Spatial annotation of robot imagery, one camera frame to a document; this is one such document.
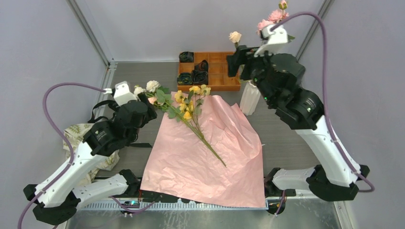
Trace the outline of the white ribbed ceramic vase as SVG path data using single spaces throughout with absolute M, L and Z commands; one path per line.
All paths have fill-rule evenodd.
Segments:
M 239 106 L 242 113 L 246 116 L 252 115 L 260 97 L 261 93 L 258 87 L 254 85 L 251 80 L 247 81 Z

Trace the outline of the cream rosebud stem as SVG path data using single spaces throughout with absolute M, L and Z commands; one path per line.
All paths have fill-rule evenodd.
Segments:
M 236 50 L 239 47 L 241 37 L 242 37 L 241 33 L 237 32 L 237 31 L 231 32 L 229 34 L 229 40 L 234 44 L 234 47 L 235 47 Z M 239 74 L 240 75 L 242 75 L 244 67 L 245 67 L 244 64 L 240 65 L 240 67 L 239 67 Z

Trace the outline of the yellow flower stem bunch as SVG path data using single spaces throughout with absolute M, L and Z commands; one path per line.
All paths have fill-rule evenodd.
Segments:
M 226 167 L 225 162 L 217 154 L 211 144 L 206 140 L 201 125 L 199 124 L 199 117 L 202 114 L 202 105 L 204 98 L 209 96 L 211 88 L 203 84 L 201 86 L 192 86 L 189 93 L 186 95 L 181 90 L 178 90 L 174 99 L 178 104 L 176 107 L 176 118 L 182 121 L 198 139 L 212 152 L 212 154 Z

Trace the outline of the pink rose stem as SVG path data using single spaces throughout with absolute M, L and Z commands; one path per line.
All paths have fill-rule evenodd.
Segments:
M 280 21 L 289 17 L 287 12 L 288 2 L 286 0 L 281 0 L 278 4 L 278 9 L 272 11 L 267 19 L 262 19 L 257 25 L 257 34 L 260 36 L 261 40 L 264 40 L 261 32 L 262 30 L 273 24 L 277 24 Z

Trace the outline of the pink wrapping paper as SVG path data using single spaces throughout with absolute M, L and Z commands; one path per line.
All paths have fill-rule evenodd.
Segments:
M 140 188 L 226 207 L 263 208 L 262 143 L 237 104 L 205 97 L 199 116 L 207 143 L 165 114 Z

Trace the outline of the pink and white flower bunch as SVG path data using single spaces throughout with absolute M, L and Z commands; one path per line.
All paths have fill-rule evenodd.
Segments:
M 147 82 L 146 88 L 139 85 L 134 86 L 133 94 L 137 100 L 142 96 L 149 100 L 155 108 L 167 113 L 169 119 L 176 119 L 177 122 L 188 122 L 191 120 L 191 113 L 188 111 L 186 97 L 179 90 L 175 95 L 171 95 L 169 89 L 163 87 L 158 81 Z

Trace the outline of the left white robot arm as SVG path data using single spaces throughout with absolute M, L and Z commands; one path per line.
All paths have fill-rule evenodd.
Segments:
M 35 203 L 33 213 L 38 221 L 58 225 L 70 219 L 77 210 L 110 196 L 133 197 L 139 192 L 140 181 L 129 169 L 89 185 L 79 181 L 115 151 L 137 140 L 139 129 L 157 117 L 145 93 L 138 100 L 121 105 L 112 120 L 93 124 L 84 134 L 75 153 L 44 182 L 24 188 L 26 198 Z

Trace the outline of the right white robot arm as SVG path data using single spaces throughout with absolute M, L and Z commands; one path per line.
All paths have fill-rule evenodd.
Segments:
M 353 200 L 360 191 L 356 182 L 368 176 L 369 167 L 350 158 L 327 122 L 321 99 L 301 87 L 305 67 L 288 53 L 255 56 L 256 51 L 242 45 L 228 55 L 228 76 L 237 76 L 243 66 L 240 79 L 258 88 L 268 108 L 308 144 L 319 161 L 307 169 L 272 169 L 265 178 L 265 194 L 308 190 L 328 202 Z

